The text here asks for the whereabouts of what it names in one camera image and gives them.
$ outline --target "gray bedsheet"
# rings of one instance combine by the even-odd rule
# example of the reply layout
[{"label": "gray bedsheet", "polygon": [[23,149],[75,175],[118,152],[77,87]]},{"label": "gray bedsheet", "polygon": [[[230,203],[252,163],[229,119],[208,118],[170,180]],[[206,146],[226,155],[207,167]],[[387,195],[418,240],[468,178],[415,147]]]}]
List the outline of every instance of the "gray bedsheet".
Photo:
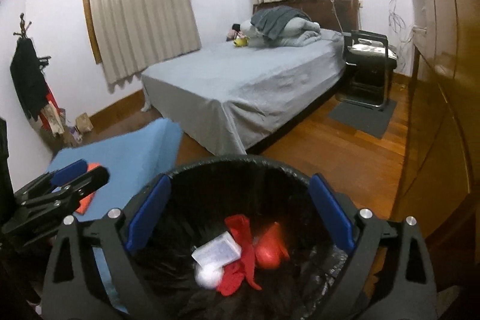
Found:
[{"label": "gray bedsheet", "polygon": [[325,29],[321,35],[302,48],[222,43],[189,53],[148,67],[144,91],[208,151],[244,154],[340,78],[343,38]]}]

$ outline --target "red balloon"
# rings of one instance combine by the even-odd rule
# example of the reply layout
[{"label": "red balloon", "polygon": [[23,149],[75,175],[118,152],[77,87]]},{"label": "red balloon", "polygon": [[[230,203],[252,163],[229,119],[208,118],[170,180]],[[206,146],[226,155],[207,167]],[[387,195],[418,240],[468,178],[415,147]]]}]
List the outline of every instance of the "red balloon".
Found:
[{"label": "red balloon", "polygon": [[276,269],[282,259],[290,259],[280,231],[280,224],[274,223],[255,246],[257,263],[263,269]]}]

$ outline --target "wooden dresser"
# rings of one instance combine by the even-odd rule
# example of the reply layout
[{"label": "wooden dresser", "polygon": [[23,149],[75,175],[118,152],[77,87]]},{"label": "wooden dresser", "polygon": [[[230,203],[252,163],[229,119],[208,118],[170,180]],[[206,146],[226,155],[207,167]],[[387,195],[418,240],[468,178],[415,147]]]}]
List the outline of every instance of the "wooden dresser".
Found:
[{"label": "wooden dresser", "polygon": [[392,218],[416,217],[439,289],[480,283],[480,0],[425,0]]}]

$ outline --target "electrical cable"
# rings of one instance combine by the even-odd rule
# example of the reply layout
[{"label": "electrical cable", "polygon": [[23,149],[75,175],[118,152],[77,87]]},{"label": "electrical cable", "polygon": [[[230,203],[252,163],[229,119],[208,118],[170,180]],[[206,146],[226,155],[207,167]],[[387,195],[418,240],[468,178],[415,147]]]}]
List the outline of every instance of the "electrical cable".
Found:
[{"label": "electrical cable", "polygon": [[338,18],[337,8],[335,7],[335,0],[330,0],[330,2],[332,2],[333,13],[335,14],[335,18],[337,18],[337,22],[338,22],[338,26],[340,27],[340,31],[343,33],[342,24],[340,23],[340,19]]},{"label": "electrical cable", "polygon": [[400,60],[401,68],[399,71],[403,71],[406,64],[406,61],[404,60],[403,52],[407,48],[407,45],[412,41],[413,39],[413,31],[411,25],[409,27],[410,29],[410,34],[407,38],[407,40],[402,39],[401,33],[404,30],[407,30],[407,24],[405,23],[404,19],[397,14],[397,0],[390,0],[388,3],[388,25],[392,28],[392,31],[397,35],[400,45],[398,48],[398,59]]}]

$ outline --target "pillow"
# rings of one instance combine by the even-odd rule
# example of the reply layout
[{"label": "pillow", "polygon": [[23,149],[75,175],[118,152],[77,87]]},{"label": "pillow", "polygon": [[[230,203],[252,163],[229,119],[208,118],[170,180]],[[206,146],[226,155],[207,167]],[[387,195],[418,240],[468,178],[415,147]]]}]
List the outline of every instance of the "pillow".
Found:
[{"label": "pillow", "polygon": [[248,42],[251,48],[277,48],[280,46],[301,47],[321,40],[320,33],[315,31],[303,31],[294,37],[279,37],[275,40],[266,41],[263,37],[253,37]]},{"label": "pillow", "polygon": [[[250,23],[250,20],[244,21],[240,24],[240,31],[247,37],[263,37],[255,26]],[[280,33],[279,37],[298,37],[304,31],[314,31],[320,33],[320,25],[316,22],[307,21],[306,19],[295,17],[292,18],[285,28]]]},{"label": "pillow", "polygon": [[297,16],[288,22],[279,37],[297,37],[304,31],[320,33],[320,25],[316,22],[307,21],[306,19]]}]

